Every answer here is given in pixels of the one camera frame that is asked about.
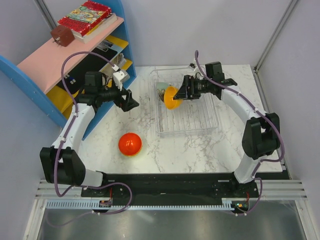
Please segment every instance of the transparent bin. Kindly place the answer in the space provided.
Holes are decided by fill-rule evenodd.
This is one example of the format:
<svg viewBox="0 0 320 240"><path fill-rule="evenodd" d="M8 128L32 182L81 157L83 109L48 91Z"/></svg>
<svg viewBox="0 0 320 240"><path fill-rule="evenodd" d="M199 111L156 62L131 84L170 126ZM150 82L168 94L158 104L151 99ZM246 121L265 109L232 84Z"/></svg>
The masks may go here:
<svg viewBox="0 0 320 240"><path fill-rule="evenodd" d="M202 94L197 100L184 100L173 110L166 108L157 93L156 84L164 82L180 88L184 75L192 75L188 68L159 69L151 72L153 92L155 94L156 132L159 137L211 134L218 127L218 117L214 105L214 96Z"/></svg>

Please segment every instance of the white wall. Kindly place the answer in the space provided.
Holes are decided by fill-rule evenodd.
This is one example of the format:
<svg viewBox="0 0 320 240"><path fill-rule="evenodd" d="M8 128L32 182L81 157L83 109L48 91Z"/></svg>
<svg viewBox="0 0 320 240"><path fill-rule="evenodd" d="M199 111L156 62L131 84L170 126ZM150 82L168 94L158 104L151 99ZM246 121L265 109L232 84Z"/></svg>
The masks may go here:
<svg viewBox="0 0 320 240"><path fill-rule="evenodd" d="M55 20L83 0L45 0ZM136 66L257 63L290 0L122 0Z"/></svg>
<svg viewBox="0 0 320 240"><path fill-rule="evenodd" d="M1 2L0 54L21 62L50 38L33 0ZM0 71L0 239L23 237L43 177L42 147L58 136L57 127Z"/></svg>
<svg viewBox="0 0 320 240"><path fill-rule="evenodd" d="M290 173L301 179L320 224L320 1L300 1L259 75L280 116Z"/></svg>
<svg viewBox="0 0 320 240"><path fill-rule="evenodd" d="M1 1L0 55L19 64L51 38L34 0Z"/></svg>

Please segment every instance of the marble surface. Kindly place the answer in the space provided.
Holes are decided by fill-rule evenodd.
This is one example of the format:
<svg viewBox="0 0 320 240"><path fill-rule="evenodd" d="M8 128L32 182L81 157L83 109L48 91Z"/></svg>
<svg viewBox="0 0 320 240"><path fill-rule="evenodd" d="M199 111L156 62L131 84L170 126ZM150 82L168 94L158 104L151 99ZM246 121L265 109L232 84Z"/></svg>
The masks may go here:
<svg viewBox="0 0 320 240"><path fill-rule="evenodd" d="M105 173L226 173L239 165L244 151L241 146L245 124L225 103L214 98L219 126L208 135L159 138L156 133L154 70L177 66L137 67L137 78L129 89L139 107L122 112L113 106L90 135L81 142L79 156L91 170ZM249 65L222 66L226 78L233 78L258 108L262 107ZM127 133L140 135L141 152L125 157L118 150L119 138ZM277 153L269 156L277 159ZM281 172L280 163L264 162L259 172Z"/></svg>

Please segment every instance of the red ball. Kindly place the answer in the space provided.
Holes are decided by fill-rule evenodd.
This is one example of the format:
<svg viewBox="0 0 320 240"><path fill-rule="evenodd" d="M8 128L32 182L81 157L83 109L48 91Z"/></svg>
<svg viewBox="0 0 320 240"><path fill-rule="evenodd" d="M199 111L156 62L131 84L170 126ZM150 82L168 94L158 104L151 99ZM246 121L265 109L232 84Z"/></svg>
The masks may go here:
<svg viewBox="0 0 320 240"><path fill-rule="evenodd" d="M123 155L132 157L140 152L142 148L142 141L137 134L128 132L120 137L118 147Z"/></svg>

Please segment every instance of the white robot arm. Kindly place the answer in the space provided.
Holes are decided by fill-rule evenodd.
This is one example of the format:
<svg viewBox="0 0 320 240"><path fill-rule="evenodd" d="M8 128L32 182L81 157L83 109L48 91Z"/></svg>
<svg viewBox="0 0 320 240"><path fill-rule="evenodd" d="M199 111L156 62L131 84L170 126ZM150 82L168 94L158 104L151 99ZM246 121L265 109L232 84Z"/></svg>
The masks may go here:
<svg viewBox="0 0 320 240"><path fill-rule="evenodd" d="M77 111L74 105L57 140L51 147L43 147L40 152L44 176L48 183L54 183L56 177L59 184L101 186L103 173L86 169L78 156L78 150L89 123L104 102L113 101L124 112L139 106L132 98L132 92L122 85L128 77L126 71L118 70L113 73L111 87L106 87L107 77L103 73L93 71L85 74L84 87L75 98Z"/></svg>
<svg viewBox="0 0 320 240"><path fill-rule="evenodd" d="M201 94L211 93L226 103L245 123L242 138L244 156L238 168L234 171L234 177L239 184L246 184L255 178L260 166L260 160L264 156L271 155L280 147L280 141L272 127L259 115L267 117L280 130L279 117L275 113L266 113L261 109L253 109L243 97L240 96L238 84L231 78L225 79L220 62L212 62L205 65L206 75L219 85L217 86L206 79L200 79L199 68L192 67L194 75L185 75L182 86L173 99L194 100Z"/></svg>

